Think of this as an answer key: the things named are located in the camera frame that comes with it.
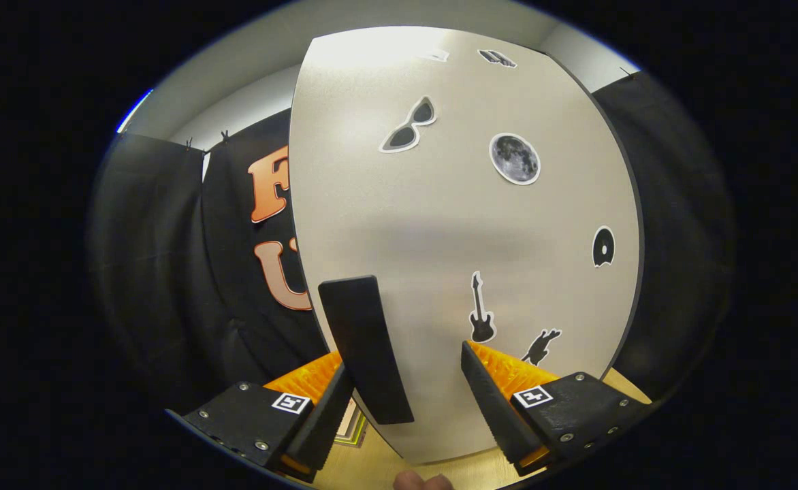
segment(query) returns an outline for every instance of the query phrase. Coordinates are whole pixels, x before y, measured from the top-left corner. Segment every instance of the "moon sticker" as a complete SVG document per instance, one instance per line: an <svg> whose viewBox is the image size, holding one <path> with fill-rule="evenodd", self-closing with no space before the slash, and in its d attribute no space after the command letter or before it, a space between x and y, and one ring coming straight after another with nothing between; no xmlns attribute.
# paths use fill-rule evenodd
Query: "moon sticker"
<svg viewBox="0 0 798 490"><path fill-rule="evenodd" d="M598 227L596 235L592 238L592 264L598 269L603 264L611 265L613 260L614 235L609 227Z"/></svg>
<svg viewBox="0 0 798 490"><path fill-rule="evenodd" d="M539 179L539 153L517 134L499 133L490 140L490 160L511 183L528 186Z"/></svg>

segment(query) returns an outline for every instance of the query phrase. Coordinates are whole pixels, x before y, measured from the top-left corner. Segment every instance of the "white wall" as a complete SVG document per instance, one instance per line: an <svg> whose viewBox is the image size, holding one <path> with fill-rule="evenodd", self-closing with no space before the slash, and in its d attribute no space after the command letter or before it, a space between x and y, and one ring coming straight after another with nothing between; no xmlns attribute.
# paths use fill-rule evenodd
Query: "white wall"
<svg viewBox="0 0 798 490"><path fill-rule="evenodd" d="M193 54L155 87L127 130L167 140L236 90L299 65L313 38L334 32L421 25L477 32L534 48L556 24L552 16L514 0L297 0Z"/></svg>
<svg viewBox="0 0 798 490"><path fill-rule="evenodd" d="M300 66L282 69L224 97L181 127L169 138L170 142L184 144L192 137L191 146L207 150L221 142L221 131L235 134L289 109Z"/></svg>
<svg viewBox="0 0 798 490"><path fill-rule="evenodd" d="M569 24L558 25L539 49L560 61L591 93L626 77L627 71L630 74L641 71L611 48Z"/></svg>

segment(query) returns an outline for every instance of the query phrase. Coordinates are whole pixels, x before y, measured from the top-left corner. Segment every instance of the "finger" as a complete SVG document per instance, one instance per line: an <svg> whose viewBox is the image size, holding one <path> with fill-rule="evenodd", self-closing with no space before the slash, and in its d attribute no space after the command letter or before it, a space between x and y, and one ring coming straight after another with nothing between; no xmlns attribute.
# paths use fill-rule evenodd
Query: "finger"
<svg viewBox="0 0 798 490"><path fill-rule="evenodd" d="M454 487L445 475L437 474L424 483L423 490L454 490Z"/></svg>
<svg viewBox="0 0 798 490"><path fill-rule="evenodd" d="M423 487L424 479L411 470L399 472L393 480L393 490L421 490Z"/></svg>

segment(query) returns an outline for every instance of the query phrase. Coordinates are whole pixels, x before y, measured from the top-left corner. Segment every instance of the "black curtain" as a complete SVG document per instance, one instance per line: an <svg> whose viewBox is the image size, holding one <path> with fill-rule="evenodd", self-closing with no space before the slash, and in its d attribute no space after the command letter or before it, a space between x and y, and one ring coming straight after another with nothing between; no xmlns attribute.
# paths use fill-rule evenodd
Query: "black curtain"
<svg viewBox="0 0 798 490"><path fill-rule="evenodd" d="M614 363L652 399L676 388L710 343L735 275L735 217L712 148L645 72L592 94L626 151L644 221L632 328Z"/></svg>
<svg viewBox="0 0 798 490"><path fill-rule="evenodd" d="M202 260L202 163L200 150L116 137L97 176L87 233L91 279L112 337L140 388L178 410L219 388L199 335L206 317L221 318Z"/></svg>
<svg viewBox="0 0 798 490"><path fill-rule="evenodd" d="M287 286L292 291L306 290L299 254L289 245L296 236L290 191L275 186L278 197L286 199L286 208L259 223L251 220L255 196L249 167L287 146L289 132L290 109L286 109L233 134L211 149L203 182L207 258L232 318L219 338L222 344L213 348L233 380L265 384L328 353L314 312L279 304L253 254L259 243L280 242Z"/></svg>

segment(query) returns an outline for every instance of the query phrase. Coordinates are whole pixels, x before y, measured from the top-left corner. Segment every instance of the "orange letter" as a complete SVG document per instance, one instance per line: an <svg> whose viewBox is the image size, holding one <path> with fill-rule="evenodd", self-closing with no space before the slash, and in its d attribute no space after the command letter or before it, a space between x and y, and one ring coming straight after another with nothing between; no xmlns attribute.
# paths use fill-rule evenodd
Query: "orange letter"
<svg viewBox="0 0 798 490"><path fill-rule="evenodd" d="M296 239L291 239L290 248L296 250ZM266 277L266 286L275 301L290 310L311 310L311 301L308 300L308 291L297 293L290 291L287 279L284 277L284 267L281 266L281 254L284 247L280 242L263 242L253 248L260 265L263 266L263 276Z"/></svg>
<svg viewBox="0 0 798 490"><path fill-rule="evenodd" d="M277 171L274 169L275 164L278 164ZM253 178L251 223L259 223L281 213L287 207L287 200L278 197L278 189L275 186L281 184L282 189L290 189L287 177L287 146L253 162L247 168L247 173Z"/></svg>

